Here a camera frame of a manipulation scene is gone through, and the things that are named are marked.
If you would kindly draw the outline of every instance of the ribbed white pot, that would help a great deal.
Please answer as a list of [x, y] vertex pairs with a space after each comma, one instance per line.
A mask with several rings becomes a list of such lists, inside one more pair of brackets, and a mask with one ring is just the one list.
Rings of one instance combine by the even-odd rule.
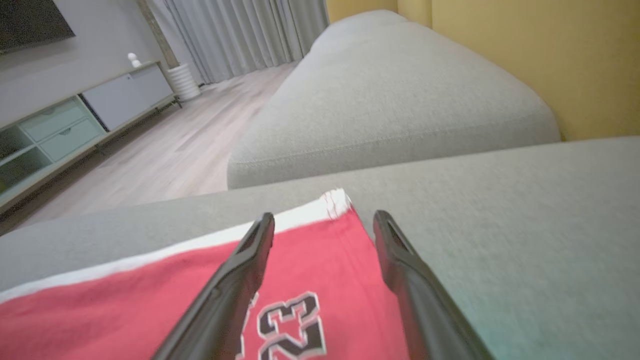
[[201, 94], [200, 88], [189, 71], [189, 64], [180, 64], [178, 67], [169, 69], [168, 73], [180, 101], [188, 101]]

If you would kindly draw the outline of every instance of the gray fabric surface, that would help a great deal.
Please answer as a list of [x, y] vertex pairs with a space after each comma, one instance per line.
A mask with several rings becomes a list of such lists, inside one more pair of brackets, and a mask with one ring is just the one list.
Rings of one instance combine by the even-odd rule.
[[559, 140], [553, 114], [529, 87], [381, 10], [338, 21], [316, 40], [234, 149], [228, 183], [242, 188]]
[[344, 187], [389, 211], [495, 358], [637, 359], [640, 137], [370, 168], [58, 220], [0, 238], [0, 289]]
[[298, 61], [329, 25], [324, 0], [164, 2], [206, 83]]

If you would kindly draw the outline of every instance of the floor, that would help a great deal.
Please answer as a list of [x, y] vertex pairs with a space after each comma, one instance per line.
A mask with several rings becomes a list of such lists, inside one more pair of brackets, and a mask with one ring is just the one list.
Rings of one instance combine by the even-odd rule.
[[211, 85], [183, 109], [141, 122], [49, 183], [10, 226], [227, 190], [234, 144], [294, 67]]

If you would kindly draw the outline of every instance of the red fabric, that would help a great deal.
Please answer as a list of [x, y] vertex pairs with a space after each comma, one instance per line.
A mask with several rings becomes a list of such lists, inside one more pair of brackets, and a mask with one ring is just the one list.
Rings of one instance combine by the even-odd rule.
[[[149, 359], [235, 246], [193, 250], [0, 304], [0, 359]], [[307, 344], [305, 358], [408, 359], [396, 297], [353, 210], [278, 233], [258, 294], [238, 358], [285, 359], [288, 342]], [[285, 309], [283, 317], [278, 303], [292, 299], [293, 315]], [[313, 313], [301, 319], [306, 309]], [[261, 336], [265, 318], [277, 331]], [[313, 341], [322, 346], [310, 347]]]

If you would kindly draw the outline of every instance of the television screen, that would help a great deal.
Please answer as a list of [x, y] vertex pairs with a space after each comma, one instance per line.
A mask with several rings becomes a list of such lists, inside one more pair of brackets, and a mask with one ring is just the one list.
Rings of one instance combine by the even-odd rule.
[[0, 53], [74, 36], [52, 0], [0, 0]]

